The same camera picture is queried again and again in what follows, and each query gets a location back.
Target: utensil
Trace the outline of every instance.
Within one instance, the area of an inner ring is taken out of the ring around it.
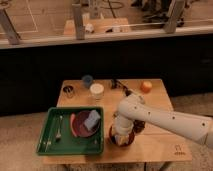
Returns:
[[[57,134],[55,136],[56,141],[59,141],[61,139],[61,124],[62,124],[62,120],[63,120],[63,116],[60,115],[58,131],[57,131]]]

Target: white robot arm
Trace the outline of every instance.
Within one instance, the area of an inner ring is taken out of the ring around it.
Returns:
[[[140,95],[132,93],[119,103],[114,122],[119,135],[128,135],[133,121],[141,120],[213,149],[212,118],[155,109],[144,105],[141,100]]]

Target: white cup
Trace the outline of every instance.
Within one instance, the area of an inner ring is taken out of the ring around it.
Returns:
[[[104,95],[104,86],[99,83],[94,83],[90,86],[90,92],[95,100],[100,100]]]

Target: black object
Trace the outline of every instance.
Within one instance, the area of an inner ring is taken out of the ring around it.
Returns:
[[[111,88],[112,89],[115,89],[115,88],[118,88],[118,87],[121,87],[125,93],[126,96],[129,96],[130,94],[132,94],[132,91],[127,87],[125,86],[123,83],[121,83],[120,81],[118,81],[117,79],[112,79],[111,80]]]
[[[65,92],[65,93],[70,93],[70,92],[72,92],[72,91],[74,91],[73,86],[65,86],[65,87],[63,88],[63,92]]]

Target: table leg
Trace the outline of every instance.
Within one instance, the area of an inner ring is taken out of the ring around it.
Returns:
[[[172,162],[165,162],[165,163],[163,164],[163,166],[161,166],[161,168],[159,169],[159,171],[164,171],[164,170],[166,170],[171,164],[172,164]]]

